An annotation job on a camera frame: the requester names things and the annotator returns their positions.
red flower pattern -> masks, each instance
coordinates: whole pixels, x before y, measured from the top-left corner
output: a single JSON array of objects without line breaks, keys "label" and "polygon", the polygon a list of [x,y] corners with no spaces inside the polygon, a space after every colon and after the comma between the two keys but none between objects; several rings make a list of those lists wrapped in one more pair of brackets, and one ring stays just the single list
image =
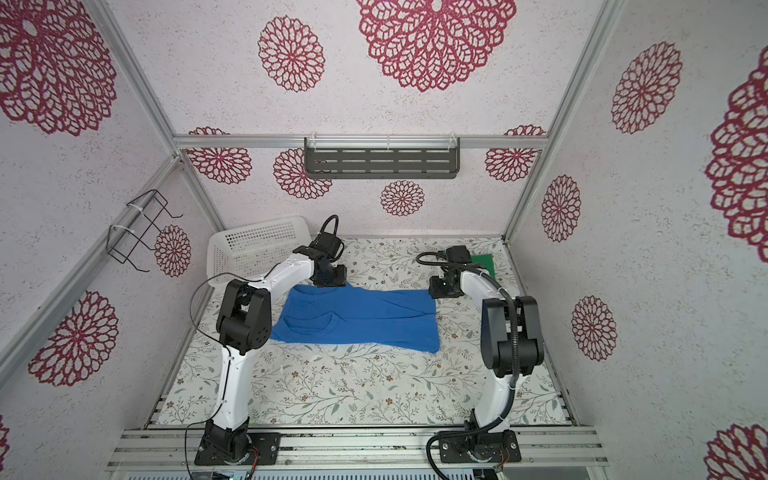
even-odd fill
[{"label": "red flower pattern", "polygon": [[[544,128],[520,125],[504,135],[545,135]],[[496,180],[520,180],[528,175],[538,151],[534,148],[492,148],[485,154],[485,169]]]},{"label": "red flower pattern", "polygon": [[40,383],[73,386],[109,359],[118,336],[118,318],[99,292],[85,292],[28,365]]},{"label": "red flower pattern", "polygon": [[541,202],[541,224],[550,240],[561,242],[574,232],[581,214],[581,193],[568,175],[555,178]]},{"label": "red flower pattern", "polygon": [[382,73],[403,87],[445,90],[466,81],[504,41],[513,0],[357,0],[360,33]]},{"label": "red flower pattern", "polygon": [[768,263],[768,47],[749,79],[731,92],[710,139],[710,204],[728,219],[728,234],[756,246]]},{"label": "red flower pattern", "polygon": [[111,116],[117,72],[77,0],[0,2],[0,103],[46,134],[98,130]]},{"label": "red flower pattern", "polygon": [[288,91],[314,87],[326,69],[323,47],[300,20],[275,17],[259,38],[261,65],[275,83]]},{"label": "red flower pattern", "polygon": [[[190,135],[228,135],[218,128],[199,127]],[[250,157],[245,148],[188,148],[197,171],[220,184],[238,184],[250,175]]]},{"label": "red flower pattern", "polygon": [[616,348],[616,322],[608,305],[599,298],[586,296],[574,307],[571,331],[578,348],[589,358],[605,360]]},{"label": "red flower pattern", "polygon": [[768,478],[768,432],[760,425],[718,430],[707,447],[707,480]]},{"label": "red flower pattern", "polygon": [[406,217],[422,207],[424,190],[411,181],[398,180],[384,187],[381,203],[387,213]]},{"label": "red flower pattern", "polygon": [[325,179],[307,177],[304,169],[304,149],[292,148],[275,159],[274,175],[280,188],[296,198],[309,200],[322,197],[330,190],[333,182]]},{"label": "red flower pattern", "polygon": [[154,242],[154,259],[168,276],[180,276],[190,265],[190,239],[180,227],[168,225]]},{"label": "red flower pattern", "polygon": [[616,85],[611,108],[616,128],[633,134],[653,124],[674,98],[682,69],[674,44],[662,41],[640,53]]},{"label": "red flower pattern", "polygon": [[8,429],[2,423],[2,415],[0,415],[0,472],[2,472],[2,463],[5,460],[5,454],[11,446],[8,445]]}]

floral tablecloth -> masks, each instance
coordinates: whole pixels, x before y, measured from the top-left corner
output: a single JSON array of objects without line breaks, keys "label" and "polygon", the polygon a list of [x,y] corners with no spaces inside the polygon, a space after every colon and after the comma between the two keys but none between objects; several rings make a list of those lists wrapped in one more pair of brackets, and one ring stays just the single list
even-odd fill
[{"label": "floral tablecloth", "polygon": [[[499,283],[516,294],[498,238],[349,239],[340,263],[351,285],[370,290],[426,289],[437,267],[418,265],[415,255],[466,245],[492,253]],[[200,328],[215,334],[223,290],[209,302]],[[454,424],[468,418],[480,400],[486,368],[479,350],[480,311],[467,297],[437,301],[440,351],[421,353],[393,346],[302,345],[269,340],[253,371],[250,423],[256,424]],[[285,296],[273,305],[273,323]],[[220,349],[199,333],[187,350],[157,423],[205,420],[219,388]],[[536,367],[510,413],[513,423],[569,425],[549,372]]]}]

green mat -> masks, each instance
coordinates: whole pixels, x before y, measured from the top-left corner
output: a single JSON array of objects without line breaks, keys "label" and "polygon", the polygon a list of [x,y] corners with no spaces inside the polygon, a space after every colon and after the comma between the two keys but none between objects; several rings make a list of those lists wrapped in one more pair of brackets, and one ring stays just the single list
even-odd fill
[{"label": "green mat", "polygon": [[493,278],[496,278],[496,270],[493,268],[493,255],[486,253],[485,255],[472,255],[473,263],[480,263]]}]

blue cloth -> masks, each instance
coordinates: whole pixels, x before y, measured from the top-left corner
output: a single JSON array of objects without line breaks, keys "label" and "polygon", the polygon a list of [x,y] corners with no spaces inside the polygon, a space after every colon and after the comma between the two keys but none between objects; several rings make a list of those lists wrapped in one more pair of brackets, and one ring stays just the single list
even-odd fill
[{"label": "blue cloth", "polygon": [[273,340],[287,343],[382,343],[436,353],[435,300],[426,290],[365,290],[297,285],[288,294]]}]

cable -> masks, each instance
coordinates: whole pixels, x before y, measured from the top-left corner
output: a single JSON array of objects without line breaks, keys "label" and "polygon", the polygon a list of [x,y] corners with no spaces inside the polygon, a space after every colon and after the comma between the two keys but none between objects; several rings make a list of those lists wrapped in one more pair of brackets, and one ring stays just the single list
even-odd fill
[{"label": "cable", "polygon": [[493,422],[487,424],[484,427],[481,427],[479,429],[474,430],[466,430],[464,432],[443,432],[438,433],[437,435],[434,435],[429,440],[427,440],[427,462],[429,463],[429,466],[432,467],[432,470],[435,471],[438,477],[440,477],[442,480],[452,480],[448,476],[446,476],[443,472],[440,471],[439,468],[437,468],[437,465],[435,464],[435,460],[432,459],[432,444],[437,442],[441,439],[454,439],[459,437],[468,437],[471,435],[480,435],[482,433],[486,433],[494,428],[496,428],[500,423],[502,423],[507,418],[507,415],[509,415],[510,411],[512,410],[512,402],[515,401],[515,390],[510,389],[509,397],[507,398],[507,404],[504,406],[504,410],[502,411],[501,415],[498,416],[496,420]]},{"label": "cable", "polygon": [[256,456],[256,458],[253,459],[253,467],[250,468],[250,474],[248,475],[248,479],[253,478],[253,473],[256,471],[256,462],[259,461],[259,456],[261,455],[261,452],[259,452],[259,449],[256,448],[256,446],[253,447],[252,452]]},{"label": "cable", "polygon": [[328,223],[331,223],[331,220],[336,220],[336,225],[333,226],[333,236],[336,236],[336,231],[339,229],[339,216],[338,215],[331,215],[330,217],[326,218],[326,222],[323,223],[323,226],[320,228],[321,232],[326,231],[326,227],[328,227]]},{"label": "cable", "polygon": [[511,384],[516,385],[518,381],[518,377],[520,376],[520,352],[519,352],[519,346],[518,346],[518,316],[517,316],[517,307],[515,306],[515,301],[512,299],[511,295],[507,290],[499,285],[499,283],[496,281],[495,278],[488,275],[487,272],[484,272],[482,270],[479,270],[477,267],[480,267],[477,263],[454,263],[454,262],[430,262],[428,260],[422,260],[422,257],[426,256],[433,256],[433,257],[439,257],[439,258],[445,258],[445,255],[443,255],[440,252],[422,252],[419,255],[416,255],[416,262],[421,265],[429,265],[429,266],[440,266],[441,268],[445,269],[446,267],[453,267],[458,268],[459,270],[464,270],[470,273],[474,273],[475,275],[479,275],[482,278],[486,279],[488,282],[490,282],[491,285],[496,288],[496,290],[504,297],[504,301],[507,303],[507,307],[509,309],[509,326],[510,326],[510,347],[512,350],[512,380]]},{"label": "cable", "polygon": [[227,383],[229,383],[230,381],[230,366],[232,365],[232,352],[230,352],[229,347],[227,347],[227,351],[230,354],[230,360],[227,361],[227,374],[224,376],[224,390],[222,390],[221,392],[221,403],[219,404],[219,408],[216,409],[216,412],[214,412],[214,414],[211,415],[210,418],[205,419],[202,422],[191,423],[187,425],[187,427],[184,429],[184,464],[187,466],[187,473],[190,476],[190,480],[194,480],[194,477],[192,476],[192,471],[190,470],[190,461],[189,461],[189,458],[187,457],[187,433],[189,433],[190,427],[192,425],[199,425],[201,423],[207,423],[209,420],[213,420],[216,414],[219,412],[219,410],[221,410],[221,407],[224,405],[224,398],[225,398],[225,395],[227,394]]},{"label": "cable", "polygon": [[440,440],[440,439],[452,439],[452,438],[459,438],[459,437],[467,437],[471,435],[480,435],[482,433],[486,433],[498,425],[500,425],[505,418],[507,418],[507,415],[509,415],[510,411],[512,410],[512,403],[515,401],[515,386],[517,385],[518,377],[520,376],[520,354],[518,351],[518,316],[517,316],[517,307],[515,306],[515,301],[512,299],[511,295],[507,292],[507,290],[499,285],[499,283],[496,281],[495,278],[488,275],[486,272],[480,270],[477,263],[454,263],[454,262],[431,262],[428,260],[422,260],[422,257],[438,257],[445,259],[445,255],[443,255],[440,252],[423,252],[419,255],[416,255],[416,262],[421,265],[429,265],[429,266],[440,266],[444,271],[446,267],[452,267],[457,268],[459,270],[464,270],[466,272],[474,273],[475,275],[479,275],[482,278],[486,279],[488,282],[490,282],[491,285],[494,286],[494,288],[497,289],[497,291],[504,297],[504,301],[507,303],[507,307],[509,308],[509,324],[510,324],[510,344],[511,344],[511,350],[512,350],[512,378],[510,380],[510,395],[507,398],[507,404],[504,407],[504,410],[502,411],[501,415],[498,416],[496,420],[493,422],[487,424],[484,427],[481,427],[479,429],[474,430],[468,430],[465,432],[443,432],[438,433],[437,435],[434,435],[427,441],[427,462],[429,462],[429,466],[432,467],[432,470],[435,471],[435,473],[440,477],[442,480],[451,480],[449,477],[447,477],[444,473],[440,472],[440,469],[437,468],[437,465],[435,465],[435,461],[432,459],[432,443]]}]

